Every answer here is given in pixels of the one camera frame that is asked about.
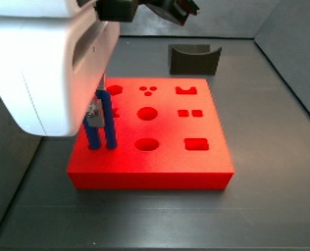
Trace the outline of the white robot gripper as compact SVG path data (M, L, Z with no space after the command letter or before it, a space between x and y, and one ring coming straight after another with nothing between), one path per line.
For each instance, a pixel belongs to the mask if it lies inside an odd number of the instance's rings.
M104 22L96 0L0 0L0 98L30 134L72 136L84 117L104 127L94 96L120 24Z

